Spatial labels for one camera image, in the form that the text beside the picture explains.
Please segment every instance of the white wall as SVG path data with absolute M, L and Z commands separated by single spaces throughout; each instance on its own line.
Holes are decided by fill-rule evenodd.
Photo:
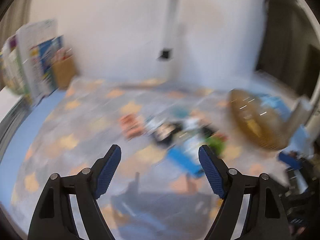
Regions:
M 58 19 L 86 76 L 141 80 L 158 72 L 167 0 L 32 0 L 30 21 Z M 246 87 L 265 29 L 263 0 L 181 0 L 172 62 L 179 79 Z

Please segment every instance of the brown curtain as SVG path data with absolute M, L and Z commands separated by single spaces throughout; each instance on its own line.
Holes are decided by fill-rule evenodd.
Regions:
M 31 0 L 14 0 L 0 21 L 0 50 L 4 42 L 24 24 L 29 22 Z M 0 90 L 4 87 L 0 68 Z

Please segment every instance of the blue gripper pad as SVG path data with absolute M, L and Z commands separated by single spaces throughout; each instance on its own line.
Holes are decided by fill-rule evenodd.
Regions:
M 223 179 L 202 146 L 199 148 L 199 161 L 210 183 L 213 193 L 217 194 L 221 199 L 224 199 L 226 192 L 223 189 Z
M 105 157 L 98 159 L 92 169 L 100 170 L 99 174 L 92 176 L 95 191 L 93 197 L 100 198 L 101 195 L 107 192 L 111 179 L 116 172 L 118 164 L 121 160 L 121 149 L 118 145 L 113 145 L 107 152 Z
M 295 158 L 280 152 L 278 155 L 278 159 L 288 165 L 290 165 L 294 170 L 299 170 L 301 168 L 301 163 Z

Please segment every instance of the patterned bedsheet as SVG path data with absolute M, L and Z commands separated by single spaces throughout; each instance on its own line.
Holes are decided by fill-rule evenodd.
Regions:
M 98 200 L 116 240 L 204 239 L 221 205 L 206 177 L 189 176 L 147 135 L 128 141 L 118 119 L 128 113 L 143 118 L 154 114 L 170 117 L 177 106 L 196 109 L 229 136 L 223 152 L 229 167 L 250 175 L 266 172 L 285 183 L 285 166 L 276 160 L 276 152 L 253 146 L 234 125 L 227 95 L 161 86 L 124 89 L 102 80 L 75 79 L 26 153 L 12 192 L 10 215 L 27 233 L 37 200 L 52 173 L 77 174 L 103 157 L 112 144 L 118 144 L 121 162 L 107 193 Z M 79 236 L 88 239 L 75 196 L 71 196 L 71 205 Z M 244 219 L 242 210 L 234 238 L 240 235 Z

